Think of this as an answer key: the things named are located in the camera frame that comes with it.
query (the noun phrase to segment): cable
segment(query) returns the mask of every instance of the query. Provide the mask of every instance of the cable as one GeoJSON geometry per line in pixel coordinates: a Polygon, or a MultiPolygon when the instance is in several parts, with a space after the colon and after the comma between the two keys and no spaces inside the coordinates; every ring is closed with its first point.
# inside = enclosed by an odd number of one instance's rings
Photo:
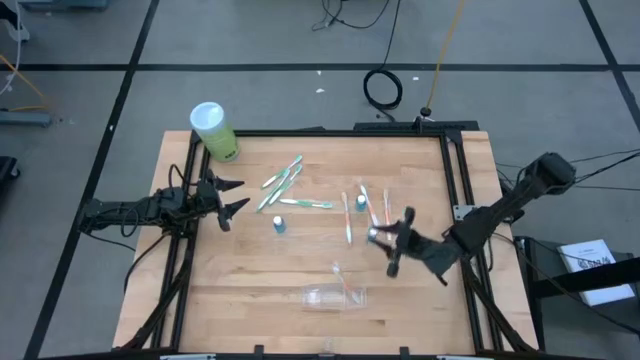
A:
{"type": "Polygon", "coordinates": [[[489,247],[489,267],[487,268],[487,272],[491,272],[491,270],[493,270],[493,246],[491,245],[491,237],[489,237],[487,243],[489,247]]]}
{"type": "Polygon", "coordinates": [[[27,85],[29,85],[29,87],[33,91],[35,91],[35,93],[38,94],[38,96],[40,96],[40,98],[42,98],[43,100],[46,99],[44,94],[35,85],[33,85],[31,83],[31,81],[29,81],[29,79],[27,79],[24,75],[22,75],[20,73],[20,71],[18,71],[18,69],[13,67],[13,65],[11,65],[11,63],[9,62],[9,60],[7,60],[7,58],[5,58],[4,56],[0,55],[0,60],[2,60],[9,67],[9,69],[11,69],[16,75],[18,75],[18,77],[20,79],[22,79],[22,81],[24,81],[27,85]]]}
{"type": "Polygon", "coordinates": [[[571,160],[571,161],[569,161],[569,162],[571,162],[571,163],[578,163],[578,162],[583,162],[583,161],[589,161],[589,160],[594,160],[594,159],[600,159],[600,158],[607,157],[607,156],[612,156],[612,155],[628,154],[628,153],[632,153],[632,152],[634,152],[634,151],[640,151],[640,148],[638,148],[638,149],[631,149],[631,150],[625,150],[625,151],[615,151],[615,152],[608,153],[608,154],[604,154],[604,155],[597,155],[597,156],[592,156],[592,157],[583,158],[583,159],[571,160]]]}
{"type": "MultiPolygon", "coordinates": [[[[584,162],[584,161],[589,161],[589,160],[593,160],[593,159],[599,159],[599,158],[603,158],[603,157],[607,157],[607,156],[612,156],[612,155],[617,155],[617,154],[628,154],[630,152],[634,152],[637,151],[637,149],[632,149],[632,150],[625,150],[625,151],[616,151],[613,153],[608,153],[608,154],[604,154],[604,155],[597,155],[597,156],[592,156],[592,157],[588,157],[588,158],[583,158],[583,159],[577,159],[577,160],[573,160],[570,161],[571,163],[576,163],[576,162],[584,162]]],[[[615,187],[615,186],[599,186],[599,185],[593,185],[593,186],[589,186],[589,185],[575,185],[575,184],[579,184],[595,175],[601,174],[611,168],[614,168],[624,162],[627,162],[631,159],[634,159],[636,157],[640,156],[640,151],[635,152],[634,154],[631,154],[621,160],[618,160],[616,162],[614,162],[611,165],[607,165],[605,167],[602,167],[596,171],[593,171],[591,173],[579,176],[576,178],[576,181],[574,183],[574,185],[572,187],[575,188],[583,188],[583,189],[603,189],[603,190],[621,190],[621,191],[640,191],[640,189],[637,188],[627,188],[627,187],[615,187]]],[[[506,167],[514,167],[514,168],[519,168],[520,171],[518,171],[518,176],[516,177],[516,185],[520,182],[520,176],[522,174],[522,172],[524,171],[524,169],[526,169],[525,167],[519,167],[519,166],[515,166],[515,165],[509,165],[509,164],[502,164],[502,163],[496,163],[496,165],[500,165],[500,166],[506,166],[506,167]]]]}
{"type": "MultiPolygon", "coordinates": [[[[16,67],[15,69],[13,69],[13,74],[10,75],[11,77],[9,78],[9,80],[7,80],[7,83],[4,85],[2,90],[0,90],[0,95],[4,94],[4,92],[9,88],[9,86],[11,86],[11,83],[13,82],[13,78],[16,77],[16,74],[18,73],[18,68],[20,67],[20,55],[22,53],[22,38],[21,38],[22,32],[20,31],[20,28],[22,28],[22,12],[20,11],[20,4],[18,3],[18,0],[16,0],[15,3],[16,3],[16,16],[18,18],[17,26],[16,26],[16,30],[17,30],[16,32],[18,34],[18,52],[16,54],[16,67]]],[[[13,68],[9,64],[7,59],[4,58],[4,56],[2,56],[2,58],[9,65],[10,68],[13,68]]]]}
{"type": "Polygon", "coordinates": [[[458,3],[458,8],[456,9],[456,14],[453,17],[453,22],[449,27],[449,32],[447,33],[447,38],[442,45],[442,50],[440,50],[440,56],[438,56],[438,63],[436,64],[436,72],[433,74],[433,83],[431,83],[431,91],[429,91],[429,99],[427,100],[427,111],[431,109],[431,101],[433,100],[433,94],[436,92],[436,86],[438,85],[438,75],[440,74],[440,65],[444,61],[444,56],[447,53],[447,49],[449,48],[449,43],[451,43],[451,39],[453,38],[453,32],[456,29],[456,25],[458,25],[458,20],[460,19],[460,14],[462,14],[462,9],[464,8],[464,1],[460,0],[458,3]]]}
{"type": "MultiPolygon", "coordinates": [[[[364,26],[359,26],[359,25],[352,25],[352,24],[349,24],[348,22],[346,22],[346,21],[344,21],[344,20],[342,20],[342,19],[338,18],[338,16],[340,16],[340,13],[342,12],[342,2],[343,2],[344,0],[338,0],[338,1],[339,1],[339,3],[340,3],[340,6],[338,7],[338,12],[337,12],[335,15],[333,15],[333,14],[329,11],[329,9],[327,9],[327,7],[325,6],[325,4],[324,4],[324,0],[320,0],[320,3],[322,4],[322,9],[324,9],[324,12],[325,12],[325,17],[322,19],[322,21],[319,21],[319,22],[315,23],[315,24],[311,27],[311,30],[312,30],[312,31],[318,31],[318,30],[326,29],[326,28],[328,28],[329,26],[333,25],[335,22],[338,22],[338,23],[340,23],[340,24],[342,24],[342,25],[344,25],[344,26],[348,26],[348,27],[350,27],[350,28],[352,28],[352,29],[358,29],[358,30],[368,29],[368,28],[372,27],[373,25],[375,25],[375,24],[378,22],[378,20],[380,20],[380,18],[382,17],[382,14],[384,14],[385,10],[387,9],[387,6],[389,5],[389,0],[386,0],[386,1],[385,1],[385,3],[384,3],[384,6],[382,7],[382,10],[380,10],[380,13],[378,14],[378,16],[376,16],[375,20],[373,20],[373,22],[372,22],[371,24],[369,24],[369,25],[364,25],[364,26]],[[330,17],[331,17],[331,21],[329,21],[328,23],[327,23],[327,22],[325,22],[325,21],[326,21],[326,19],[327,19],[327,16],[330,16],[330,17]],[[318,24],[320,24],[320,23],[324,23],[324,24],[325,24],[325,26],[323,26],[323,27],[321,27],[321,28],[316,28],[316,27],[315,27],[315,25],[318,25],[318,24]]],[[[331,8],[331,0],[328,0],[327,2],[329,3],[329,8],[331,8]]]]}
{"type": "Polygon", "coordinates": [[[176,164],[171,164],[171,166],[169,167],[169,188],[173,189],[173,170],[175,170],[178,173],[178,177],[180,178],[180,180],[182,180],[183,183],[186,183],[187,185],[190,186],[196,186],[198,184],[196,183],[190,183],[188,181],[185,180],[184,175],[182,175],[182,172],[180,171],[180,168],[178,168],[178,166],[176,164]]]}
{"type": "Polygon", "coordinates": [[[595,176],[595,175],[598,175],[598,174],[600,174],[600,173],[603,173],[603,172],[605,172],[605,171],[607,171],[607,170],[609,170],[609,169],[611,169],[611,168],[613,168],[613,167],[615,167],[615,166],[618,166],[618,165],[620,165],[620,164],[622,164],[622,163],[624,163],[624,162],[627,162],[627,161],[629,161],[629,160],[631,160],[631,159],[633,159],[633,158],[635,158],[635,157],[638,157],[638,156],[640,156],[640,152],[637,152],[637,153],[635,153],[635,154],[633,154],[633,155],[629,155],[629,156],[627,156],[626,158],[624,158],[624,159],[622,159],[622,160],[618,160],[618,161],[614,162],[613,164],[608,165],[608,166],[605,166],[605,167],[603,167],[603,168],[600,168],[600,169],[598,169],[598,170],[596,170],[596,171],[594,171],[594,172],[591,172],[591,173],[589,173],[589,174],[586,174],[586,175],[580,176],[580,177],[576,180],[576,184],[579,184],[579,183],[581,183],[581,182],[583,182],[583,181],[587,180],[588,178],[590,178],[590,177],[592,177],[592,176],[595,176]]]}
{"type": "MultiPolygon", "coordinates": [[[[590,160],[595,160],[595,159],[601,159],[601,158],[605,158],[605,157],[609,157],[609,156],[613,156],[613,155],[628,154],[628,153],[632,153],[632,152],[636,152],[636,151],[640,151],[640,148],[631,149],[631,150],[624,150],[624,151],[614,151],[614,152],[610,152],[610,153],[603,154],[603,155],[596,155],[596,156],[586,157],[586,158],[582,158],[582,159],[570,160],[569,162],[570,163],[579,163],[579,162],[585,162],[585,161],[590,161],[590,160]]],[[[519,165],[504,164],[504,163],[499,163],[499,162],[496,162],[496,165],[500,165],[500,166],[504,166],[504,167],[510,167],[510,168],[516,168],[516,169],[521,169],[522,168],[522,166],[519,166],[519,165]]]]}
{"type": "Polygon", "coordinates": [[[129,284],[129,277],[131,276],[131,273],[133,273],[133,270],[136,268],[136,266],[138,265],[138,263],[142,260],[142,258],[144,258],[147,254],[149,254],[151,252],[151,250],[153,250],[156,246],[158,246],[158,244],[160,244],[160,242],[162,240],[164,240],[164,238],[167,237],[168,234],[163,233],[158,240],[156,240],[153,244],[151,244],[151,246],[149,246],[147,248],[147,250],[145,250],[142,254],[140,254],[140,256],[138,256],[136,258],[136,260],[133,262],[133,264],[131,264],[131,266],[129,267],[129,270],[127,271],[127,275],[124,277],[124,292],[127,292],[127,285],[129,284]]]}
{"type": "Polygon", "coordinates": [[[87,235],[87,236],[88,236],[88,237],[90,237],[90,238],[93,238],[93,239],[96,239],[96,240],[99,240],[99,241],[103,241],[103,242],[106,242],[106,243],[109,243],[109,244],[122,246],[122,247],[124,247],[124,248],[127,248],[127,249],[129,249],[129,250],[133,251],[133,252],[136,252],[136,249],[132,248],[132,247],[131,247],[131,246],[129,246],[129,245],[126,245],[126,244],[123,244],[123,243],[119,243],[119,242],[117,242],[117,241],[113,241],[113,240],[103,239],[103,238],[101,238],[101,237],[98,237],[98,236],[95,236],[95,235],[91,235],[91,234],[85,234],[85,235],[87,235]]]}
{"type": "MultiPolygon", "coordinates": [[[[324,8],[324,0],[320,0],[322,2],[322,7],[324,8]]],[[[340,16],[340,13],[342,12],[342,0],[340,0],[340,7],[338,8],[338,12],[336,13],[336,16],[331,18],[331,21],[327,22],[327,17],[329,17],[330,13],[329,11],[324,12],[324,17],[322,18],[322,20],[318,21],[317,23],[311,25],[311,31],[318,31],[318,30],[322,30],[322,29],[326,29],[329,26],[333,25],[336,22],[336,19],[338,18],[338,16],[340,16]]]]}
{"type": "Polygon", "coordinates": [[[389,43],[387,44],[387,52],[384,55],[384,60],[382,61],[382,64],[380,64],[380,66],[378,66],[378,68],[373,69],[371,71],[369,71],[367,73],[367,75],[365,75],[364,77],[364,81],[362,83],[362,88],[364,90],[364,97],[367,99],[367,101],[369,102],[369,104],[371,104],[371,106],[373,106],[374,108],[376,108],[378,111],[380,111],[381,113],[383,113],[387,119],[389,119],[389,121],[391,122],[396,122],[395,117],[393,117],[392,115],[388,114],[385,110],[393,110],[395,108],[398,107],[398,105],[400,105],[400,102],[402,101],[402,82],[400,81],[400,79],[392,72],[388,71],[388,70],[384,70],[384,66],[387,64],[387,59],[389,59],[389,52],[391,51],[391,44],[393,43],[393,35],[396,32],[396,23],[398,22],[398,12],[400,10],[400,2],[402,0],[398,0],[397,4],[396,4],[396,14],[393,18],[393,26],[391,27],[391,35],[389,36],[389,43]],[[396,86],[396,98],[395,100],[393,100],[390,103],[379,103],[377,101],[375,101],[372,97],[371,94],[369,93],[369,79],[371,79],[371,77],[375,74],[381,74],[386,76],[387,78],[389,78],[393,84],[396,86]]]}
{"type": "Polygon", "coordinates": [[[592,308],[591,306],[585,304],[579,297],[575,296],[574,294],[569,293],[565,288],[563,288],[560,284],[558,284],[557,281],[555,281],[551,276],[547,275],[546,273],[544,273],[542,270],[540,270],[540,268],[538,268],[537,266],[535,266],[533,264],[533,262],[527,258],[527,256],[522,252],[522,250],[520,248],[518,248],[518,246],[513,242],[513,240],[509,239],[508,237],[500,234],[500,233],[493,233],[494,235],[498,235],[498,237],[502,238],[503,240],[507,241],[508,243],[510,243],[511,245],[514,246],[514,248],[516,249],[516,252],[518,252],[520,255],[522,255],[523,260],[527,263],[527,265],[529,267],[531,267],[532,269],[534,269],[537,273],[539,273],[540,275],[544,276],[546,278],[546,280],[549,281],[549,283],[551,283],[551,285],[553,285],[556,289],[558,289],[561,293],[563,293],[564,295],[568,296],[569,298],[573,299],[574,301],[580,303],[582,306],[584,306],[586,309],[592,311],[594,314],[600,316],[601,318],[609,321],[610,323],[617,325],[627,331],[630,331],[638,336],[640,336],[640,330],[633,328],[627,324],[621,323],[605,314],[603,314],[602,312],[600,312],[599,310],[592,308]]]}
{"type": "Polygon", "coordinates": [[[509,179],[507,175],[505,175],[502,171],[500,171],[500,169],[496,169],[496,171],[498,172],[499,175],[502,175],[502,179],[506,180],[509,183],[509,185],[513,186],[513,181],[511,181],[511,179],[509,179]]]}
{"type": "Polygon", "coordinates": [[[638,188],[625,188],[615,186],[592,186],[592,185],[574,185],[572,187],[580,189],[602,189],[602,190],[620,190],[620,191],[640,191],[638,188]]]}

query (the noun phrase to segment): black cable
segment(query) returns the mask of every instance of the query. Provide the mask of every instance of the black cable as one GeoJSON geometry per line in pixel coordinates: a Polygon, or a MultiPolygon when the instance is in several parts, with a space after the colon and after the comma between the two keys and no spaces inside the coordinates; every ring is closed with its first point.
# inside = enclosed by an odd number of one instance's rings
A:
{"type": "MultiPolygon", "coordinates": [[[[322,8],[324,8],[324,0],[320,0],[322,2],[322,8]]],[[[338,8],[338,12],[336,13],[336,16],[331,18],[331,21],[327,22],[327,17],[329,17],[330,13],[329,11],[325,10],[324,12],[324,17],[322,18],[322,20],[318,21],[317,23],[311,25],[311,31],[318,31],[318,30],[322,30],[322,29],[326,29],[329,26],[333,25],[336,22],[336,19],[338,18],[338,16],[340,16],[340,13],[342,12],[342,1],[340,0],[340,7],[338,8]]]]}
{"type": "Polygon", "coordinates": [[[180,180],[182,180],[183,183],[186,183],[187,185],[190,185],[190,186],[198,185],[196,183],[190,183],[186,181],[184,178],[184,175],[182,175],[182,172],[180,171],[178,166],[176,164],[171,164],[171,166],[169,166],[169,188],[170,189],[173,189],[173,170],[175,170],[178,173],[178,177],[180,178],[180,180]]]}
{"type": "MultiPolygon", "coordinates": [[[[338,23],[340,23],[340,24],[342,24],[342,25],[344,25],[344,26],[348,26],[348,27],[350,27],[350,28],[352,28],[352,29],[358,29],[358,30],[368,29],[368,28],[372,27],[373,25],[375,25],[375,24],[378,22],[378,20],[380,20],[380,18],[382,17],[382,14],[384,14],[385,10],[387,10],[387,6],[389,5],[389,0],[386,0],[386,1],[385,1],[385,3],[384,3],[384,6],[382,7],[382,10],[380,10],[380,13],[378,14],[378,16],[376,16],[375,20],[373,20],[373,22],[372,22],[371,24],[369,24],[369,25],[364,25],[364,26],[359,26],[359,25],[349,24],[348,22],[346,22],[346,21],[344,21],[344,20],[342,20],[342,19],[338,18],[338,16],[340,16],[340,13],[342,12],[342,2],[343,2],[343,1],[344,1],[344,0],[338,0],[338,2],[340,3],[340,6],[338,7],[338,12],[337,12],[335,15],[333,15],[333,14],[329,11],[329,9],[327,9],[327,6],[325,5],[324,0],[320,0],[320,3],[322,4],[322,9],[323,9],[323,10],[324,10],[324,12],[325,12],[325,17],[322,19],[322,21],[319,21],[319,22],[315,23],[315,24],[311,27],[311,30],[312,30],[312,31],[318,31],[318,30],[326,29],[326,28],[328,28],[329,26],[333,25],[335,22],[338,22],[338,23]],[[329,21],[328,23],[327,23],[327,22],[325,22],[325,21],[326,21],[326,19],[327,19],[327,16],[330,16],[330,17],[331,17],[331,21],[329,21]],[[316,27],[316,25],[318,25],[318,24],[320,24],[320,23],[324,23],[324,24],[325,24],[325,26],[320,27],[320,28],[317,28],[317,27],[316,27]]],[[[328,2],[328,4],[329,4],[329,8],[331,8],[331,2],[330,2],[330,0],[328,0],[327,2],[328,2]]]]}
{"type": "Polygon", "coordinates": [[[362,84],[362,88],[364,90],[364,97],[367,99],[369,104],[371,104],[371,106],[375,107],[376,109],[378,109],[378,111],[383,113],[387,117],[387,119],[389,119],[389,121],[391,122],[396,122],[396,119],[392,115],[388,114],[385,110],[393,110],[397,108],[398,105],[400,105],[400,102],[402,101],[402,92],[403,92],[402,82],[400,82],[400,79],[394,73],[388,70],[384,70],[383,68],[387,64],[387,59],[389,59],[389,52],[391,50],[391,44],[393,43],[393,35],[396,32],[396,23],[398,22],[398,12],[400,10],[401,1],[402,0],[398,0],[398,3],[396,4],[396,14],[393,18],[393,27],[391,28],[391,35],[389,36],[389,43],[387,44],[387,52],[384,56],[384,61],[382,61],[382,64],[380,64],[378,68],[369,71],[367,75],[365,75],[364,81],[362,84]],[[369,93],[369,79],[375,74],[384,75],[387,78],[389,78],[391,82],[393,82],[393,84],[396,86],[396,93],[397,93],[395,100],[393,100],[390,103],[379,103],[371,97],[371,94],[369,93]]]}
{"type": "Polygon", "coordinates": [[[640,151],[640,148],[639,149],[625,150],[625,151],[615,151],[615,152],[604,154],[604,155],[597,155],[597,156],[592,156],[592,157],[583,158],[583,159],[571,160],[569,162],[577,163],[577,162],[589,161],[589,160],[600,159],[600,158],[608,157],[608,156],[612,156],[612,155],[628,154],[628,153],[632,153],[634,151],[640,151]]]}
{"type": "Polygon", "coordinates": [[[133,264],[131,264],[131,266],[129,267],[129,270],[127,271],[127,275],[124,277],[124,292],[127,292],[127,285],[129,284],[129,277],[131,276],[131,273],[133,273],[133,269],[136,268],[136,265],[138,265],[140,260],[142,260],[142,258],[144,258],[147,254],[149,254],[149,252],[151,252],[151,250],[153,250],[156,246],[158,246],[158,244],[160,244],[160,242],[164,238],[166,238],[167,235],[168,234],[162,234],[158,238],[158,240],[156,240],[153,244],[151,244],[151,246],[149,246],[147,248],[147,250],[145,250],[142,254],[140,254],[140,256],[138,256],[138,258],[133,262],[133,264]]]}
{"type": "Polygon", "coordinates": [[[506,180],[509,183],[509,185],[513,187],[513,181],[511,181],[511,179],[509,179],[507,175],[505,175],[502,171],[500,171],[500,169],[496,169],[496,171],[498,172],[499,175],[502,175],[503,180],[506,180]]]}
{"type": "Polygon", "coordinates": [[[127,248],[127,249],[129,249],[129,250],[131,250],[133,252],[136,252],[136,249],[132,248],[129,245],[126,245],[126,244],[123,244],[123,243],[119,243],[119,242],[116,242],[116,241],[113,241],[113,240],[103,239],[101,237],[98,237],[98,236],[95,236],[95,235],[92,235],[92,234],[85,234],[85,235],[87,235],[90,238],[96,239],[98,241],[103,241],[103,242],[106,242],[106,243],[109,243],[109,244],[112,244],[112,245],[122,246],[123,248],[127,248]]]}
{"type": "MultiPolygon", "coordinates": [[[[605,157],[609,157],[609,156],[613,156],[613,155],[628,154],[628,153],[632,153],[632,152],[636,152],[636,151],[640,151],[640,148],[631,149],[631,150],[624,150],[624,151],[614,151],[614,152],[610,152],[610,153],[603,154],[603,155],[596,155],[596,156],[590,156],[590,157],[581,158],[581,159],[570,160],[569,162],[570,163],[579,163],[579,162],[585,162],[585,161],[590,161],[590,160],[595,160],[595,159],[601,159],[601,158],[605,158],[605,157]]],[[[516,169],[521,169],[522,168],[522,166],[519,166],[519,165],[504,164],[504,163],[499,163],[499,162],[496,162],[496,165],[500,165],[500,166],[504,166],[504,167],[510,167],[510,168],[516,168],[516,169]]]]}
{"type": "MultiPolygon", "coordinates": [[[[505,178],[505,180],[515,181],[513,179],[505,178]]],[[[640,191],[640,188],[628,188],[628,187],[617,187],[617,186],[600,186],[600,185],[572,185],[572,188],[578,189],[601,189],[601,190],[619,190],[619,191],[640,191]]]]}
{"type": "Polygon", "coordinates": [[[489,266],[487,267],[487,272],[491,272],[493,270],[493,246],[491,245],[491,237],[487,239],[487,246],[489,247],[489,266]]]}
{"type": "Polygon", "coordinates": [[[640,152],[637,152],[637,153],[635,153],[635,154],[633,154],[633,155],[629,155],[629,156],[627,156],[626,158],[624,158],[624,159],[622,159],[622,160],[618,160],[618,161],[614,162],[614,163],[613,163],[613,164],[611,164],[611,165],[608,165],[608,166],[602,167],[602,168],[600,168],[600,169],[598,169],[598,170],[596,170],[596,171],[594,171],[594,172],[591,172],[591,173],[589,173],[589,174],[582,175],[582,176],[580,176],[580,177],[576,180],[576,184],[579,184],[579,183],[581,183],[581,182],[583,182],[583,181],[587,180],[588,178],[590,178],[590,177],[592,177],[592,176],[595,176],[595,175],[598,175],[598,174],[600,174],[600,173],[603,173],[603,172],[605,172],[605,171],[607,171],[607,170],[609,170],[609,169],[611,169],[611,168],[613,168],[613,167],[615,167],[615,166],[618,166],[618,165],[620,165],[620,164],[622,164],[622,163],[624,163],[624,162],[627,162],[627,161],[629,161],[629,160],[631,160],[631,159],[633,159],[633,158],[636,158],[636,157],[638,157],[638,156],[640,156],[640,152]]]}
{"type": "Polygon", "coordinates": [[[527,263],[527,265],[534,269],[537,273],[539,273],[540,275],[544,276],[546,278],[546,280],[549,280],[549,283],[551,283],[551,285],[553,285],[556,289],[558,289],[561,293],[563,293],[564,295],[568,296],[569,298],[573,299],[574,301],[580,303],[582,306],[584,306],[586,309],[592,311],[594,314],[600,316],[601,318],[609,321],[610,323],[617,325],[627,331],[630,331],[638,336],[640,336],[640,330],[633,328],[627,324],[621,323],[605,314],[603,314],[602,312],[600,312],[599,310],[592,308],[591,306],[585,304],[579,297],[577,297],[574,294],[569,293],[565,288],[563,288],[560,284],[558,284],[557,281],[555,281],[551,276],[547,275],[546,273],[544,273],[542,270],[540,270],[540,268],[538,268],[537,266],[535,266],[533,264],[533,262],[527,258],[527,256],[522,252],[522,250],[516,245],[516,243],[514,243],[511,239],[509,239],[508,237],[500,234],[500,233],[493,233],[494,235],[498,235],[500,238],[502,238],[503,240],[507,241],[508,243],[510,243],[511,245],[514,246],[514,248],[516,249],[516,252],[518,252],[518,254],[522,255],[522,258],[524,259],[524,261],[527,263]]]}

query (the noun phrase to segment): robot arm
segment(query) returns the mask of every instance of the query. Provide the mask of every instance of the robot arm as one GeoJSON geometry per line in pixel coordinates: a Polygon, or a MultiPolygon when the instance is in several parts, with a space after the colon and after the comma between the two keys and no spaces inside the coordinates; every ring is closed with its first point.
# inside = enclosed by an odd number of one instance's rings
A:
{"type": "Polygon", "coordinates": [[[218,214],[223,231],[229,231],[229,220],[249,199],[223,205],[218,191],[227,191],[243,185],[243,181],[226,181],[213,175],[196,184],[194,195],[185,194],[179,187],[158,189],[155,194],[130,202],[103,202],[91,199],[78,218],[78,227],[84,233],[102,230],[110,225],[159,226],[163,231],[179,229],[185,221],[218,214]]]}
{"type": "Polygon", "coordinates": [[[529,201],[542,195],[564,193],[575,181],[575,168],[556,153],[546,153],[522,170],[524,177],[512,192],[491,206],[479,207],[451,226],[439,242],[420,235],[411,229],[415,210],[405,210],[405,220],[391,226],[379,226],[378,230],[398,234],[396,248],[373,242],[382,248],[389,258],[387,275],[396,277],[400,256],[421,260],[441,281],[442,275],[458,259],[469,259],[482,251],[486,240],[505,218],[513,216],[529,201]]]}

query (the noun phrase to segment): gray floor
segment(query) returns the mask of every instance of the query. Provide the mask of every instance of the gray floor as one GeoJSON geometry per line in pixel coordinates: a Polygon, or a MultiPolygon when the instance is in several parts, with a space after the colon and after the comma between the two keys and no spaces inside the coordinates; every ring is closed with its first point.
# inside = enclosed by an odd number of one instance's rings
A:
{"type": "MultiPolygon", "coordinates": [[[[435,62],[455,1],[404,0],[390,62],[435,62]]],[[[640,63],[640,3],[592,0],[619,63],[640,63]]],[[[25,14],[33,39],[24,63],[125,64],[149,0],[112,0],[101,13],[25,14]]],[[[344,19],[365,24],[382,0],[345,3],[344,19]]],[[[370,63],[380,61],[392,23],[392,1],[365,31],[321,19],[315,0],[161,0],[141,63],[370,63]]],[[[15,44],[0,32],[0,53],[15,44]]],[[[469,0],[448,63],[604,64],[578,1],[469,0]]],[[[362,95],[361,71],[137,72],[98,184],[96,197],[132,199],[149,191],[166,130],[188,129],[191,108],[215,100],[238,129],[351,128],[382,121],[362,95]]],[[[0,73],[4,79],[6,73],[0,73]]],[[[48,129],[0,128],[0,154],[19,158],[23,175],[0,208],[0,354],[20,358],[64,246],[73,215],[124,73],[36,72],[29,77],[54,105],[48,129]]],[[[411,120],[424,105],[432,72],[399,71],[405,96],[393,114],[411,120]]],[[[640,73],[625,73],[640,93],[640,73]]],[[[393,89],[371,83],[381,100],[393,89]]],[[[0,107],[38,104],[20,81],[0,107]]],[[[444,72],[433,103],[437,120],[477,120],[489,131],[496,161],[526,164],[544,151],[569,159],[640,147],[640,132],[609,72],[444,72]]],[[[610,163],[584,163],[579,173],[610,163]]],[[[593,178],[590,185],[634,187],[636,162],[593,178]]],[[[561,243],[604,238],[640,255],[640,193],[574,189],[527,208],[515,232],[561,243]]],[[[115,231],[105,237],[118,239],[115,231]]],[[[135,245],[135,239],[122,240],[135,245]]],[[[82,237],[41,355],[105,351],[111,346],[132,254],[82,237]]],[[[545,324],[549,350],[630,358],[637,338],[614,330],[591,333],[545,324]]]]}

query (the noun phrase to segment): clear plastic box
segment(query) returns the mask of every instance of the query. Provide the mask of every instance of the clear plastic box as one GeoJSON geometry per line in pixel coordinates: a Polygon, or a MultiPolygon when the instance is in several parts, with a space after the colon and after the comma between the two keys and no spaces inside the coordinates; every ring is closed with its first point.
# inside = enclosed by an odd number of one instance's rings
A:
{"type": "Polygon", "coordinates": [[[367,288],[346,290],[341,283],[307,285],[302,288],[302,306],[327,311],[362,309],[367,306],[367,288]]]}

